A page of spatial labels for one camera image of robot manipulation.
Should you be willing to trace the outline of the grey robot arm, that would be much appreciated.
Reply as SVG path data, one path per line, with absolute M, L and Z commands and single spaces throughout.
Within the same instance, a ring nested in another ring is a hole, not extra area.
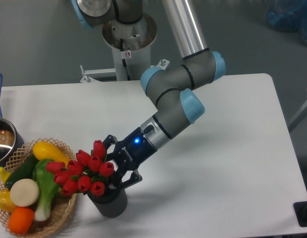
M 191 2 L 165 0 L 163 6 L 183 64 L 171 70 L 155 66 L 143 72 L 140 85 L 157 112 L 124 140 L 117 141 L 112 135 L 104 140 L 106 148 L 115 146 L 107 159 L 118 167 L 110 176 L 110 187 L 123 189 L 140 182 L 140 164 L 204 114 L 194 90 L 226 72 L 222 56 L 207 47 Z

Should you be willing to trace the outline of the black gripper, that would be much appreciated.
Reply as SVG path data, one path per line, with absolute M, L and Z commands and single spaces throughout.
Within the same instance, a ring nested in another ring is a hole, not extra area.
M 142 176 L 138 172 L 139 165 L 157 152 L 157 148 L 146 137 L 153 129 L 153 126 L 147 126 L 145 129 L 138 127 L 122 141 L 118 141 L 113 135 L 108 135 L 104 139 L 107 160 L 114 161 L 118 168 L 110 176 L 109 189 L 125 189 L 142 181 Z M 114 150 L 109 153 L 108 149 L 112 145 L 115 146 Z M 132 173 L 129 179 L 122 181 L 127 171 Z

